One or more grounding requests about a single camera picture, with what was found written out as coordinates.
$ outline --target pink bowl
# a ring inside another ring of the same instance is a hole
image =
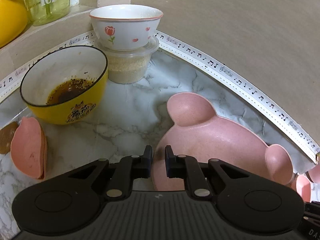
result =
[[[156,190],[184,189],[182,179],[166,176],[166,145],[171,145],[175,155],[190,155],[204,163],[218,158],[280,184],[290,182],[293,167],[287,151],[278,144],[268,147],[247,128],[218,116],[206,98],[190,92],[178,93],[169,98],[167,109],[174,126],[156,147],[151,170]]]

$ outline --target marble countertop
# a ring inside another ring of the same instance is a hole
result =
[[[98,158],[114,163],[123,156],[141,155],[148,144],[155,149],[173,125],[166,102],[182,91],[208,98],[219,115],[249,128],[267,144],[285,147],[295,172],[304,173],[313,167],[284,134],[237,95],[188,63],[157,51],[139,82],[120,85],[108,81],[102,103],[80,122],[59,126],[40,120],[48,140],[47,179]],[[31,115],[17,90],[0,105],[0,126]],[[3,240],[11,239],[19,231],[11,212],[14,197],[37,182],[15,168],[10,153],[0,155],[0,236]],[[150,179],[137,179],[134,189],[153,190],[153,185]],[[319,201],[318,185],[313,184],[313,189],[312,199]]]

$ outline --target bowl handle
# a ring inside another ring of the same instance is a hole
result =
[[[210,101],[191,92],[180,92],[171,96],[167,102],[169,116],[180,127],[200,125],[216,116]]]
[[[265,151],[266,165],[271,180],[287,185],[293,174],[293,166],[288,152],[279,144],[272,144]]]

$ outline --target brown stain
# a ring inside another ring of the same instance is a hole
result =
[[[12,122],[0,130],[0,154],[10,152],[11,141],[18,126],[17,122]]]
[[[58,85],[49,95],[47,105],[66,102],[77,97],[93,85],[92,81],[76,78]]]

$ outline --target shelf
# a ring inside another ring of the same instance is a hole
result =
[[[89,12],[93,9],[74,5],[61,19],[37,27],[28,25],[20,36],[0,49],[0,80],[52,47],[92,30]]]

